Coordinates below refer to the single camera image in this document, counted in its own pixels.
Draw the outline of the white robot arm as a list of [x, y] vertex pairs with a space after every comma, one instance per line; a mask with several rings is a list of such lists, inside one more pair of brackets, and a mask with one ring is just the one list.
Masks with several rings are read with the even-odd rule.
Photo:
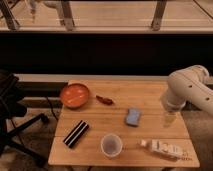
[[206, 86], [209, 78], [208, 70], [202, 65], [176, 70], [168, 76], [167, 89], [160, 98], [165, 110], [164, 127], [172, 125], [186, 102], [213, 115], [213, 90]]

